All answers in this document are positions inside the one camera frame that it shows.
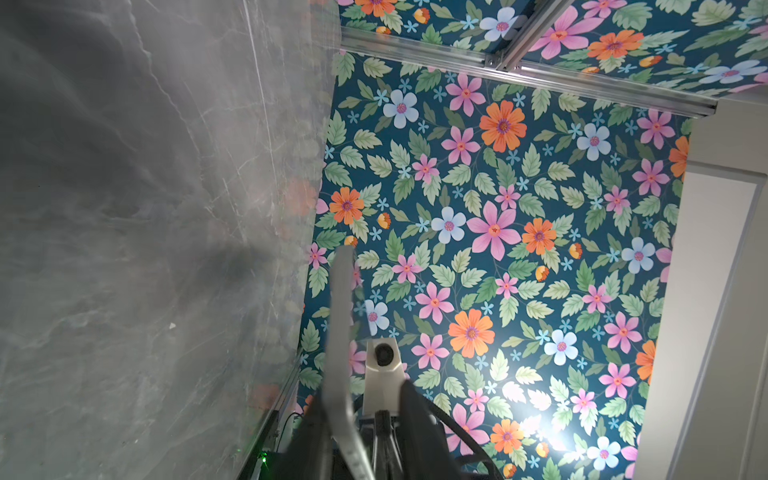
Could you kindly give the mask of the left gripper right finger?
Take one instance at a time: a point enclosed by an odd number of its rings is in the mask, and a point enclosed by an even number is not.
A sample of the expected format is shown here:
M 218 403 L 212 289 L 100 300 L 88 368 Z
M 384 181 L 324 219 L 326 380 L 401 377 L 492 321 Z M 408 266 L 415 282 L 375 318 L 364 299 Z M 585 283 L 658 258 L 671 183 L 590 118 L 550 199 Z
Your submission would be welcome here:
M 404 381 L 400 387 L 399 431 L 405 479 L 461 478 L 447 449 L 445 435 L 430 418 L 425 399 L 410 381 Z

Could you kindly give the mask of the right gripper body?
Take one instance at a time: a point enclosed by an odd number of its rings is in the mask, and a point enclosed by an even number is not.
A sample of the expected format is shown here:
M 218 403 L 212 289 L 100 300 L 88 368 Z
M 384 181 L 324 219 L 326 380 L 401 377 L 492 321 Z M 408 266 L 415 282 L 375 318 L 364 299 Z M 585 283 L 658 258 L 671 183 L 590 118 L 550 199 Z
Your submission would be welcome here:
M 430 418 L 445 435 L 447 449 L 456 462 L 460 479 L 501 479 L 503 474 L 494 460 L 467 433 L 458 432 L 458 423 L 444 413 L 429 410 Z M 379 411 L 373 417 L 363 416 L 358 426 L 367 448 L 376 479 L 405 479 L 400 449 L 399 415 Z

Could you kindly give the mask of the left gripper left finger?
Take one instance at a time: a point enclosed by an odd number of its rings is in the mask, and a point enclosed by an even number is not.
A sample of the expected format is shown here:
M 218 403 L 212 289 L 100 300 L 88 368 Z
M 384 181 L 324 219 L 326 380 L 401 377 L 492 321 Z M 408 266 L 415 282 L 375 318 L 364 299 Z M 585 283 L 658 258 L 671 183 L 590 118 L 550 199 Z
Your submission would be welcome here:
M 322 398 L 314 398 L 287 450 L 273 469 L 277 480 L 328 480 L 333 447 Z

